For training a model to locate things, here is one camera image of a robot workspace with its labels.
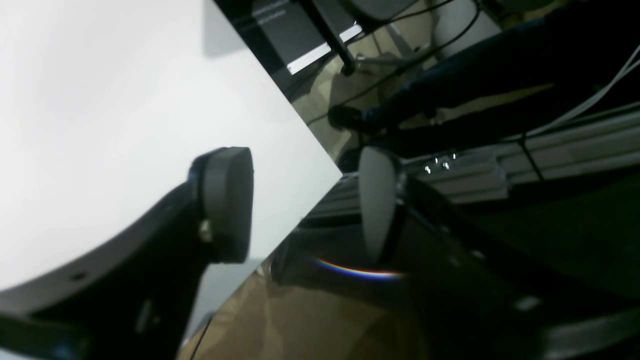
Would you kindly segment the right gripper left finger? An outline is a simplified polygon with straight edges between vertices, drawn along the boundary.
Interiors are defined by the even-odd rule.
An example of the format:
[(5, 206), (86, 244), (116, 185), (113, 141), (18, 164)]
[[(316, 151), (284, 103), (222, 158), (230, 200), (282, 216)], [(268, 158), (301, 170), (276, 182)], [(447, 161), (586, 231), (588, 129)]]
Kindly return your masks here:
[(41, 360), (172, 360), (211, 264), (249, 256), (252, 152), (221, 147), (105, 244), (1, 292), (1, 349)]

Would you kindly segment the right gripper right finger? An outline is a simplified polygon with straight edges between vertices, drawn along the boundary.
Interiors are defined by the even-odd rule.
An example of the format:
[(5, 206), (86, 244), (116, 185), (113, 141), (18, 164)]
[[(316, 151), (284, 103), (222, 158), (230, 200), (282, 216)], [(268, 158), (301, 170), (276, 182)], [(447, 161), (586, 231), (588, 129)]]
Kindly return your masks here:
[(510, 248), (393, 153), (362, 150), (359, 204), (366, 253), (405, 277), (431, 360), (639, 357), (638, 300)]

